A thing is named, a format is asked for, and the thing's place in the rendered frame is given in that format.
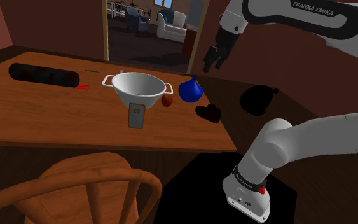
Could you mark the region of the blue round vase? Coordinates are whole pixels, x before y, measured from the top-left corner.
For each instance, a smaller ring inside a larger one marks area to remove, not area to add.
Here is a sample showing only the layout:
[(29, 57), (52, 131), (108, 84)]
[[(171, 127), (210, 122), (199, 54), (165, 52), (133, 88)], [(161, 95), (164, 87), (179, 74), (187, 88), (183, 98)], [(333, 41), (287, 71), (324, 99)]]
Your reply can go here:
[(189, 81), (181, 83), (178, 91), (180, 98), (190, 103), (198, 101), (203, 95), (203, 90), (197, 82), (197, 75), (193, 75)]

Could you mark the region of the brown wooden chair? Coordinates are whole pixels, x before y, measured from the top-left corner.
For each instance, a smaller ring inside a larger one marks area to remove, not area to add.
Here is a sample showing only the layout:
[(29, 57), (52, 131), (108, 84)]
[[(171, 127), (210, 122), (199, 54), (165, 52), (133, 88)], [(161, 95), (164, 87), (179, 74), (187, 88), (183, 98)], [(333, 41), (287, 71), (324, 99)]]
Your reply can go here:
[(161, 194), (154, 174), (116, 153), (93, 153), (0, 190), (0, 209), (17, 208), (24, 215), (19, 224), (142, 224)]

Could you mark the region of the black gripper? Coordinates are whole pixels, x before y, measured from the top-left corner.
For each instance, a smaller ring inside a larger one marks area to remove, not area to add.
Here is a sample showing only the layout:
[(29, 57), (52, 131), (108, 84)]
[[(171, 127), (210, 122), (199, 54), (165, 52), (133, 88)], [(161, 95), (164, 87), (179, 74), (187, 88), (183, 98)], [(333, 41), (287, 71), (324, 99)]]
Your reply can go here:
[(211, 65), (216, 61), (215, 68), (220, 69), (223, 62), (228, 58), (231, 49), (234, 47), (239, 34), (234, 34), (223, 29), (221, 26), (216, 34), (216, 45), (210, 46), (203, 61), (204, 67), (203, 72), (208, 73)]

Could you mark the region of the black robot stand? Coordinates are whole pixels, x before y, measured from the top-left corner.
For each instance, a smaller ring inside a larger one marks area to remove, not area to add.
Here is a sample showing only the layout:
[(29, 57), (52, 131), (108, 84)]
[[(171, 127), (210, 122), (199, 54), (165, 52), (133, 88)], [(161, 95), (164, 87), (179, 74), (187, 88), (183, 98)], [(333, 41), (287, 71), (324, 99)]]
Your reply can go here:
[[(258, 224), (229, 205), (223, 179), (242, 155), (235, 152), (200, 153), (163, 188), (153, 224)], [(271, 212), (263, 224), (294, 224), (297, 192), (267, 177)]]

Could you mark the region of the grey phone with gold rim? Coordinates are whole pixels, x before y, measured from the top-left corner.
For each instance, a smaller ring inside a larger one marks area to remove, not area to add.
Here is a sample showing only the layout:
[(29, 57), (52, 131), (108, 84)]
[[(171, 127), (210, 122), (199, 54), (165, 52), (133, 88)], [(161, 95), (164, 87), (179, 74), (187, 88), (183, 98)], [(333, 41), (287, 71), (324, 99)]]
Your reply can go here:
[(130, 128), (143, 128), (146, 107), (143, 104), (130, 103), (128, 109), (128, 126)]

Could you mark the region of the brown wooden table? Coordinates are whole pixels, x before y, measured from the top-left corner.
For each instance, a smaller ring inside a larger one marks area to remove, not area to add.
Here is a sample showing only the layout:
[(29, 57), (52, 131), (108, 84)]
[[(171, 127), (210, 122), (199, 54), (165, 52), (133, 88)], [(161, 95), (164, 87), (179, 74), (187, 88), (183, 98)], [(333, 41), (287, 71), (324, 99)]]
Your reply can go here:
[[(75, 71), (80, 84), (89, 89), (16, 81), (8, 73), (16, 62)], [(143, 128), (130, 128), (128, 108), (113, 88), (102, 85), (106, 75), (120, 70), (113, 64), (34, 52), (0, 63), (0, 146), (235, 151), (224, 126), (197, 116), (195, 105), (183, 102), (178, 94), (173, 95), (171, 106), (156, 102), (146, 110)]]

